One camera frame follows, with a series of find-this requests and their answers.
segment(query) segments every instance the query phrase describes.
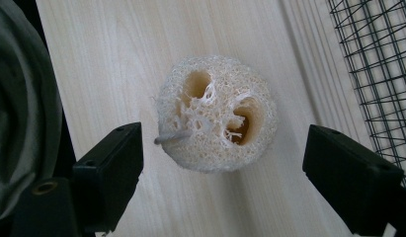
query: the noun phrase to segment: screw hole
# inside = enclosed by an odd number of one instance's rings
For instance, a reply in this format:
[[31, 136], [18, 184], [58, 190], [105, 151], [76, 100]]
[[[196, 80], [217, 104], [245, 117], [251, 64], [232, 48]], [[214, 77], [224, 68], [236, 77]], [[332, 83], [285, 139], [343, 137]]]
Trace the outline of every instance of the screw hole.
[[88, 160], [88, 161], [85, 162], [85, 165], [87, 165], [87, 166], [95, 166], [95, 161]]
[[385, 170], [385, 171], [390, 170], [390, 167], [387, 166], [387, 165], [381, 165], [381, 164], [379, 164], [379, 165], [377, 165], [377, 167], [380, 168], [381, 170]]
[[36, 196], [41, 196], [48, 194], [49, 192], [53, 191], [57, 187], [57, 182], [46, 182], [40, 185], [37, 185], [33, 188], [32, 192]]

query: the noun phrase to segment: light wood table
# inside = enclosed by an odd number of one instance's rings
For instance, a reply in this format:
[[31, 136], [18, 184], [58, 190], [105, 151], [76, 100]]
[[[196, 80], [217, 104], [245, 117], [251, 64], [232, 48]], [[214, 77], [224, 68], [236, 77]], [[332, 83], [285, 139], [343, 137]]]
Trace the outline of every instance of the light wood table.
[[[311, 123], [370, 147], [324, 0], [38, 5], [77, 158], [115, 127], [142, 122], [144, 172], [115, 236], [351, 236], [301, 170]], [[166, 75], [209, 54], [260, 72], [278, 103], [274, 143], [233, 173], [184, 170], [153, 144]]]

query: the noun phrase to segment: fibrous texture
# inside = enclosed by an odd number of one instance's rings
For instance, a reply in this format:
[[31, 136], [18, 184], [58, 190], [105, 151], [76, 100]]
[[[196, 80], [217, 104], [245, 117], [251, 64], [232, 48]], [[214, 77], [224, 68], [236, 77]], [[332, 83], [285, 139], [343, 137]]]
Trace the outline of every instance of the fibrous texture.
[[156, 107], [155, 143], [195, 171], [233, 171], [252, 163], [277, 130], [267, 82], [230, 57], [187, 58], [174, 66]]

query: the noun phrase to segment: black wire grid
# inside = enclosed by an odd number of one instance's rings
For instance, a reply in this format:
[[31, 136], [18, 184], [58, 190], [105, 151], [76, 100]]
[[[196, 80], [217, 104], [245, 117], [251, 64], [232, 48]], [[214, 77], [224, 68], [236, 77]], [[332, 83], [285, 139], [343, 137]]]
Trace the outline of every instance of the black wire grid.
[[329, 0], [374, 151], [405, 171], [406, 1]]

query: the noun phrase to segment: gray fabric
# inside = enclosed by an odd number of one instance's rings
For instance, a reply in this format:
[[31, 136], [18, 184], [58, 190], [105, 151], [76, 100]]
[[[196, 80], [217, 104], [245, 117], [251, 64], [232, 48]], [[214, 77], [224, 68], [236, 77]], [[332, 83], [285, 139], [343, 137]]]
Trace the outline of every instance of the gray fabric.
[[0, 219], [54, 169], [61, 105], [48, 52], [13, 1], [0, 0]]

